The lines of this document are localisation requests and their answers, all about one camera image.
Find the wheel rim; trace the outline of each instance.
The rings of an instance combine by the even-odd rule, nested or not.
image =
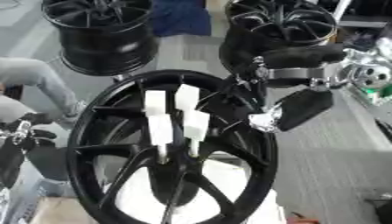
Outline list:
[[[220,59],[231,72],[265,51],[318,45],[337,31],[328,11],[302,0],[233,0],[226,16],[230,28]]]
[[[95,111],[90,111],[90,109],[94,107],[93,105],[90,105],[87,108],[87,111],[82,115],[81,119],[78,121],[78,124],[73,130],[67,153],[67,166],[71,183],[73,184],[73,187],[80,198],[81,204],[100,223],[144,223],[122,213],[113,206],[113,203],[111,203],[113,202],[113,195],[116,195],[119,187],[121,187],[126,180],[125,178],[117,178],[117,182],[115,182],[117,184],[113,184],[110,188],[112,190],[109,189],[108,192],[104,194],[99,188],[95,176],[91,175],[94,167],[88,161],[92,160],[98,155],[116,155],[128,159],[127,165],[129,169],[122,169],[123,173],[127,173],[126,178],[128,178],[130,174],[138,167],[146,165],[150,167],[149,171],[155,169],[160,172],[160,175],[162,175],[161,171],[164,169],[167,169],[170,172],[170,174],[173,176],[173,178],[171,178],[172,182],[169,187],[170,192],[172,192],[174,189],[173,186],[175,186],[176,183],[182,183],[185,181],[186,183],[191,183],[194,186],[197,186],[197,189],[200,187],[207,193],[210,193],[220,204],[222,212],[220,215],[213,217],[211,220],[205,220],[201,223],[240,223],[241,221],[245,220],[263,201],[275,177],[277,157],[273,136],[264,135],[259,132],[252,132],[253,134],[250,135],[249,132],[252,130],[249,129],[248,125],[238,125],[238,127],[235,129],[235,132],[241,133],[241,136],[244,136],[247,138],[247,140],[250,139],[251,143],[258,142],[256,145],[249,147],[253,147],[258,150],[258,157],[255,156],[256,153],[254,151],[249,153],[243,150],[242,147],[238,146],[237,144],[240,142],[238,138],[233,137],[233,142],[235,142],[234,144],[227,142],[228,136],[210,136],[205,141],[205,143],[203,143],[202,149],[204,150],[200,151],[202,155],[200,160],[189,160],[189,157],[187,156],[188,154],[184,153],[185,150],[181,148],[184,147],[184,141],[179,141],[180,137],[177,139],[175,137],[174,144],[169,147],[171,162],[166,165],[156,164],[156,149],[146,144],[147,141],[143,137],[140,137],[137,143],[114,145],[115,143],[118,143],[119,139],[121,138],[117,135],[117,133],[111,137],[111,140],[109,140],[109,143],[112,145],[89,146],[90,144],[99,144],[100,141],[102,141],[102,139],[97,140],[97,138],[101,138],[100,136],[95,136],[95,139],[91,139],[88,134],[88,132],[94,128],[91,126],[91,121],[94,120],[93,116],[97,116],[97,114],[99,114],[98,116],[100,117],[107,117],[109,115],[123,117],[126,115],[128,118],[130,118],[131,116],[133,117],[133,119],[131,119],[133,123],[136,126],[139,125],[139,127],[136,129],[143,129],[142,127],[146,125],[144,121],[144,115],[140,113],[140,111],[132,112],[129,111],[129,109],[127,113],[122,113],[121,109],[119,109],[121,103],[118,104],[122,97],[119,95],[121,95],[121,92],[128,94],[133,92],[131,91],[132,88],[137,86],[140,87],[140,83],[136,83],[137,80],[145,79],[145,77],[151,77],[151,74],[156,75],[156,77],[160,77],[161,79],[155,80],[151,78],[148,80],[149,78],[147,78],[147,81],[144,80],[143,85],[148,89],[161,88],[162,80],[166,80],[167,83],[169,79],[179,80],[179,77],[183,77],[181,78],[183,83],[190,84],[189,82],[191,82],[193,85],[198,82],[206,81],[206,77],[203,78],[199,73],[193,73],[189,71],[163,71],[142,74],[138,77],[131,78],[130,80],[126,80],[119,85],[112,87],[112,89],[106,91],[106,94],[99,96],[93,102],[93,104],[106,102],[106,104],[103,103],[103,105],[105,105],[103,107],[105,108],[102,106],[97,108],[96,106],[98,105],[96,104]],[[213,80],[216,81],[215,84],[210,84],[210,88],[219,83],[219,80],[216,78],[208,78],[208,80],[210,80],[210,82]],[[109,94],[109,92],[112,92],[112,90],[117,90],[117,93]],[[116,105],[117,109],[111,109],[111,112],[108,112],[109,110],[107,110],[106,107],[109,105],[109,103]],[[214,118],[212,121],[212,125],[218,125],[219,123],[221,123],[219,118]],[[235,203],[229,202],[228,199],[222,195],[219,190],[215,189],[214,186],[209,183],[208,179],[204,178],[198,172],[204,161],[204,158],[208,157],[208,155],[210,155],[213,151],[217,150],[225,151],[229,154],[234,154],[238,158],[246,159],[252,168],[252,176],[248,182],[247,190]],[[260,195],[260,198],[255,199],[255,193],[256,195]],[[167,204],[168,206],[166,208],[166,213],[162,223],[171,223],[170,218],[172,213],[172,205],[176,204],[173,201],[178,202],[181,200],[181,197],[184,197],[185,193],[174,193],[174,195],[177,195],[177,198],[172,197],[172,193],[170,193],[170,195],[172,203]]]
[[[314,45],[336,32],[331,14],[306,1],[241,0],[226,10],[233,25],[292,45]]]
[[[61,58],[78,73],[127,73],[147,64],[157,52],[148,26],[150,1],[45,0],[42,10],[59,29]]]

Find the floor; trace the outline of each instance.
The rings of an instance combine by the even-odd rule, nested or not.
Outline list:
[[[54,28],[40,15],[41,0],[19,0],[22,5],[0,11],[0,56],[47,61],[86,101],[111,85],[110,78],[77,74],[58,60],[60,45]],[[160,40],[158,56],[137,71],[183,68],[228,75],[218,48],[228,27],[224,1],[208,1],[213,21],[212,37],[175,36]],[[0,8],[11,4],[2,0]],[[271,91],[272,98],[290,90]],[[30,107],[59,113],[35,88],[24,91]],[[392,147],[376,128],[372,116],[346,92],[335,94],[335,107],[289,133],[277,134],[280,150],[275,188],[287,211],[316,217],[323,224],[375,224],[373,208],[363,200],[392,192]]]

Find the white foam block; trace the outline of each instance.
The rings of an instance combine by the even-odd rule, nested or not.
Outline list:
[[[182,84],[175,95],[176,109],[188,111],[196,109],[200,97],[200,89]]]
[[[197,141],[203,141],[208,131],[210,115],[197,110],[187,111],[184,115],[184,135]]]
[[[166,113],[166,92],[148,90],[145,92],[144,110],[147,116],[156,116]]]
[[[152,145],[166,145],[173,141],[172,119],[169,115],[148,116]]]

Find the sneaker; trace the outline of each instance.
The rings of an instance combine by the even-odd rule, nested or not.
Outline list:
[[[84,111],[86,107],[87,104],[85,101],[78,101],[75,105],[73,113],[71,115],[63,115],[62,120],[66,123],[71,123],[71,124],[76,123],[76,121],[79,119],[79,116],[81,116],[81,113]]]

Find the person's leg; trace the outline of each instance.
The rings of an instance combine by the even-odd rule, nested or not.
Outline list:
[[[15,101],[7,96],[0,95],[0,121],[11,123],[25,115],[26,113],[35,113],[31,108],[26,107],[20,101]],[[34,126],[37,130],[47,130],[57,135],[55,139],[56,146],[64,147],[67,145],[69,132],[61,128],[57,123],[42,124]]]
[[[74,92],[44,61],[0,58],[0,82],[6,87],[37,86],[66,116],[76,116],[80,112]]]

